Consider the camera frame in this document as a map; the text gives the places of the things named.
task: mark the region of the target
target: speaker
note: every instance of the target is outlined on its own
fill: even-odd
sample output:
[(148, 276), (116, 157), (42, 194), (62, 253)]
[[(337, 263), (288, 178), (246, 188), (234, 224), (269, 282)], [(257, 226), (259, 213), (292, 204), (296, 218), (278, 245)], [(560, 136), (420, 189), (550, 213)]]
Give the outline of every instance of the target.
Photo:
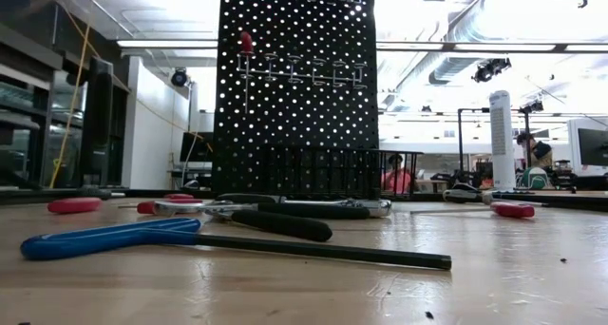
[(114, 67), (91, 58), (80, 153), (81, 184), (107, 185)]

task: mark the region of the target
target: black pegboard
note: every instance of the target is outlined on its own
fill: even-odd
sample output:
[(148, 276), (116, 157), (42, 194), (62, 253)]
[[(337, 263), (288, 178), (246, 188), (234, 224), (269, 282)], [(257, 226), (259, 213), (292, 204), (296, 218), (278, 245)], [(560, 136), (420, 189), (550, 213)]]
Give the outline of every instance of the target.
[[(377, 148), (373, 2), (221, 0), (214, 191), (267, 190), (262, 166), (268, 144)], [(255, 45), (247, 80), (239, 71), (246, 68), (246, 58), (238, 58), (243, 31)], [(267, 53), (276, 55), (273, 82), (265, 77)], [(301, 58), (294, 65), (301, 84), (289, 82), (293, 55)], [(319, 59), (324, 66), (314, 66)], [(344, 86), (333, 84), (333, 63), (339, 61), (344, 66), (335, 77)], [(365, 67), (359, 71), (357, 64)], [(313, 69), (317, 83), (326, 85), (313, 84)]]

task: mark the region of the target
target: person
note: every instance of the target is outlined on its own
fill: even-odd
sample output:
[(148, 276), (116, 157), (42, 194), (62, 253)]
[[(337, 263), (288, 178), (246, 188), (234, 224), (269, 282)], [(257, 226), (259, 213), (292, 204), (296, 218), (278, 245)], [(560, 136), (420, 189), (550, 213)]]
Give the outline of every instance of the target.
[(391, 171), (385, 173), (382, 176), (382, 189), (385, 191), (396, 192), (398, 194), (404, 194), (409, 191), (409, 184), (411, 182), (411, 175), (401, 167), (403, 158), (401, 155), (393, 154), (389, 158), (389, 164)]
[(553, 149), (551, 148), (551, 145), (543, 143), (542, 141), (537, 142), (532, 134), (522, 133), (518, 135), (517, 144), (523, 148), (523, 155), (526, 158), (526, 139), (530, 142), (530, 151), (532, 152), (530, 155), (532, 159), (530, 167), (542, 169), (553, 167)]

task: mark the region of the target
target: wooden workbench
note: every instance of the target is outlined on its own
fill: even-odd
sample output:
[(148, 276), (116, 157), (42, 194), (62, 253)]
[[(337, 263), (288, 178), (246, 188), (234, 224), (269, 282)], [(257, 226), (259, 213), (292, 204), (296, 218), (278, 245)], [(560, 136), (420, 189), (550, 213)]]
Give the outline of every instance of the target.
[[(71, 216), (44, 205), (0, 208), (0, 324), (608, 322), (608, 218), (581, 211), (540, 209), (528, 221), (474, 212), (410, 216), (408, 209), (471, 207), (412, 202), (395, 205), (385, 220), (329, 221), (332, 244), (452, 255), (451, 272), (207, 247), (21, 259), (19, 245), (30, 236), (140, 220), (117, 207), (129, 202)], [(289, 239), (219, 223), (201, 232)]]

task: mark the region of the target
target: monitor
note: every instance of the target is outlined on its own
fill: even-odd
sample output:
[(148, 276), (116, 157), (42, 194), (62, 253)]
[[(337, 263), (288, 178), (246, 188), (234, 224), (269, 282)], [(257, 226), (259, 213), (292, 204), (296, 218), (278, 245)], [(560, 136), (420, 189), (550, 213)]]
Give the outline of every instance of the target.
[[(213, 133), (199, 132), (197, 134), (199, 134), (202, 139), (195, 137), (194, 134), (189, 132), (183, 133), (183, 137), (181, 138), (180, 152), (180, 161), (182, 163), (185, 163), (186, 159), (189, 163), (203, 163), (212, 161), (213, 151), (209, 149), (209, 147), (213, 145)], [(190, 152), (191, 147), (192, 153), (190, 153), (190, 158), (188, 158), (188, 153)]]
[(580, 164), (608, 166), (608, 131), (579, 129)]

